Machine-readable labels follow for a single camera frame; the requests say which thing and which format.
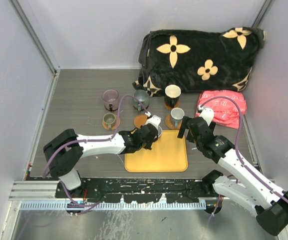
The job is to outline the light wood coaster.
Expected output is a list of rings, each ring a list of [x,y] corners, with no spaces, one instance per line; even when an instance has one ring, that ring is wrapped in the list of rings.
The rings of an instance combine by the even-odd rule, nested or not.
[[[164,103],[164,107],[165,107],[166,109],[168,109],[168,110],[171,111],[173,108],[179,108],[179,107],[180,107],[180,102],[177,102],[177,103],[174,105],[174,107],[171,107],[171,106],[167,105],[166,103]]]

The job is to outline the pink white mug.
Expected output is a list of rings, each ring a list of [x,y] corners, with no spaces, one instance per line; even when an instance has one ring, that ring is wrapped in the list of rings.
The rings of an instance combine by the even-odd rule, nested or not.
[[[160,126],[158,126],[158,137],[160,138],[163,133],[163,130]]]

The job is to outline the rattan coaster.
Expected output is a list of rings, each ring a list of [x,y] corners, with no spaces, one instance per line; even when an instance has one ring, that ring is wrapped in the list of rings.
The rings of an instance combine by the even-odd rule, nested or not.
[[[179,121],[179,124],[175,127],[171,122],[171,115],[168,114],[165,118],[165,124],[166,126],[171,130],[179,130],[182,124],[182,120]]]
[[[102,125],[107,130],[115,130],[120,123],[120,118],[115,114],[106,114],[102,119]]]

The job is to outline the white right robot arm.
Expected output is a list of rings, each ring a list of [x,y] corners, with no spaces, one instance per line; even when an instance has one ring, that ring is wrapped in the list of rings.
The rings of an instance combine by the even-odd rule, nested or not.
[[[258,224],[270,235],[277,236],[288,225],[288,190],[276,185],[251,165],[226,137],[214,135],[214,122],[201,116],[183,117],[178,137],[185,131],[186,139],[197,149],[229,171],[240,183],[230,180],[217,170],[203,179],[205,195],[228,197],[254,216]]]

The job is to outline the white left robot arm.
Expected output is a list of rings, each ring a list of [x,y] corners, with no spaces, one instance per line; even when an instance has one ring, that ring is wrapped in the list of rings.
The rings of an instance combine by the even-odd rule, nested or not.
[[[152,143],[157,139],[158,127],[152,123],[147,123],[132,132],[122,130],[113,135],[102,136],[85,136],[76,134],[73,129],[67,129],[44,146],[47,164],[42,177],[51,175],[59,179],[72,198],[79,198],[84,192],[84,186],[75,165],[81,158],[150,150]]]

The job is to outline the orange wood coaster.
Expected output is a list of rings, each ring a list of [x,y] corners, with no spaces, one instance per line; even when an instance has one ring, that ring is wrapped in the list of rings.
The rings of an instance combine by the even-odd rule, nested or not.
[[[146,121],[148,119],[148,116],[145,114],[140,114],[134,119],[134,125],[137,129],[141,128],[145,125]]]

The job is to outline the small grey-green mug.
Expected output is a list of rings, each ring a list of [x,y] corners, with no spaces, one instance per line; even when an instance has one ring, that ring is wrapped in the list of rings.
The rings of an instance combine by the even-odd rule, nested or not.
[[[113,113],[106,113],[103,116],[102,123],[106,129],[112,130],[116,125],[116,115]]]

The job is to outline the purple glass mug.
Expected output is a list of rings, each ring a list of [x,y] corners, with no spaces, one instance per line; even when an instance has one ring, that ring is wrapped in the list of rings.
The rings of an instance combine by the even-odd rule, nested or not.
[[[102,94],[104,105],[119,106],[119,93],[114,89],[108,89]]]

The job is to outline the large blue-grey mug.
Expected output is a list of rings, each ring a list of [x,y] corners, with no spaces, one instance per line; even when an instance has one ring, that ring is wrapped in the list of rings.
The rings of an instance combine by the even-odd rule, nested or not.
[[[136,90],[135,93],[133,94],[133,96],[138,99],[145,108],[147,108],[149,106],[149,95],[145,90],[139,89]],[[137,106],[140,105],[140,103],[138,101],[136,101],[135,99],[132,100],[132,104],[133,106]]]

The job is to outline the grey white mug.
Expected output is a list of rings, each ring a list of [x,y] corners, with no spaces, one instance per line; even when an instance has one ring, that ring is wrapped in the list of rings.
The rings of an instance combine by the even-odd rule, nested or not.
[[[185,115],[184,111],[179,107],[175,107],[171,110],[170,121],[174,128],[177,128],[179,126],[184,115]]]

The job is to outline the black cream mug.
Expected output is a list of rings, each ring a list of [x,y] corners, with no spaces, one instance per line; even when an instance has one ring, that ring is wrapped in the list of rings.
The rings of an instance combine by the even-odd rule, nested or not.
[[[179,86],[171,84],[165,88],[164,103],[170,108],[174,108],[179,101],[181,89]]]

